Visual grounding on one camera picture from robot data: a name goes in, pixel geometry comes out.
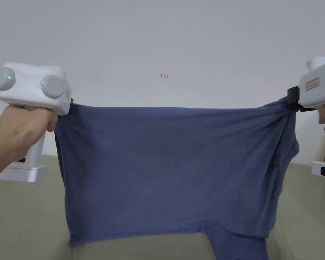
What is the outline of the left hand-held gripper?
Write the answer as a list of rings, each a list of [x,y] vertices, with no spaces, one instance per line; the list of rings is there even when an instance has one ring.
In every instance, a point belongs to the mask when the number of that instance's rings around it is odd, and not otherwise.
[[[0,100],[27,110],[46,108],[58,116],[67,115],[73,104],[72,88],[64,70],[55,66],[34,66],[7,62],[0,68]],[[40,163],[45,136],[20,161],[10,164],[1,181],[37,182],[48,173]]]

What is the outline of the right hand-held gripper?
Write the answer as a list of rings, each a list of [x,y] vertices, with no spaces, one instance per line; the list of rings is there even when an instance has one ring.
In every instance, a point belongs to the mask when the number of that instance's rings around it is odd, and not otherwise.
[[[313,57],[306,62],[308,72],[299,84],[287,91],[287,107],[292,111],[316,111],[325,105],[325,57]],[[325,177],[325,162],[311,163],[312,173]]]

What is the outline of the person's left hand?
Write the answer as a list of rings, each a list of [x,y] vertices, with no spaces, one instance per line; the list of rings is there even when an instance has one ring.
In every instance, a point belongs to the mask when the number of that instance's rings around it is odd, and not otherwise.
[[[46,108],[33,111],[6,106],[0,116],[0,148],[8,156],[8,164],[21,160],[29,148],[48,131],[53,132],[58,117]]]

